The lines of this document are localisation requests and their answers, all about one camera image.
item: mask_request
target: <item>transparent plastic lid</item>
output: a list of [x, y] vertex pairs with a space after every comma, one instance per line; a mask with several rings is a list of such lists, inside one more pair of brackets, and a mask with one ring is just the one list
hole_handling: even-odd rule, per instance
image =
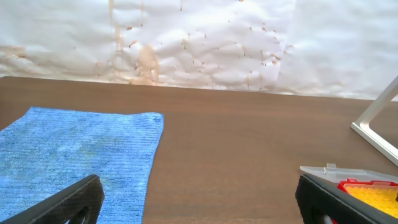
[[300, 166], [300, 169], [304, 172], [315, 175], [325, 180], [329, 180], [333, 183], [340, 183], [340, 181], [344, 181], [349, 178], [355, 178], [357, 181], [364, 182], [372, 180], [383, 180], [398, 183], [398, 177], [395, 177], [393, 175], [382, 174], [370, 170], [342, 169], [337, 168], [336, 164], [327, 164], [326, 167]]

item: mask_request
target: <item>towel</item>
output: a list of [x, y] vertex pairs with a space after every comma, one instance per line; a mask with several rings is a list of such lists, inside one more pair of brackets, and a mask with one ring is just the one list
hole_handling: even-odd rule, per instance
[[0, 132], [0, 221], [97, 174], [105, 194], [97, 223], [142, 223], [163, 126], [158, 113], [31, 108]]

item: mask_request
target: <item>white metal stand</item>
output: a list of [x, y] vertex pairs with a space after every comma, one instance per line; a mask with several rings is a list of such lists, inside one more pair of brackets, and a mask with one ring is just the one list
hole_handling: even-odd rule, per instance
[[380, 111], [398, 95], [398, 77], [387, 86], [381, 95], [366, 109], [366, 111], [351, 124], [351, 127], [372, 144], [377, 150], [398, 166], [398, 149], [388, 143], [370, 127], [369, 123]]

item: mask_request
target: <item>stained white paper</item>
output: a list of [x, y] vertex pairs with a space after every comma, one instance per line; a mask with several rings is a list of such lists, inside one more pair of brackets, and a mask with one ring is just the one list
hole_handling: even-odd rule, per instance
[[295, 0], [0, 2], [0, 75], [267, 91]]
[[375, 99], [398, 75], [398, 1], [299, 0], [276, 93]]

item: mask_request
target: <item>brown table surface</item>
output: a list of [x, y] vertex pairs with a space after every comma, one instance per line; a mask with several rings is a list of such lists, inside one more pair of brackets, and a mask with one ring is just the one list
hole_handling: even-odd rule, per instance
[[[31, 106], [104, 113], [156, 111], [165, 128], [144, 223], [302, 223], [299, 166], [398, 175], [350, 124], [371, 103], [309, 96], [107, 83], [0, 79], [0, 128]], [[398, 145], [398, 104], [374, 129]]]

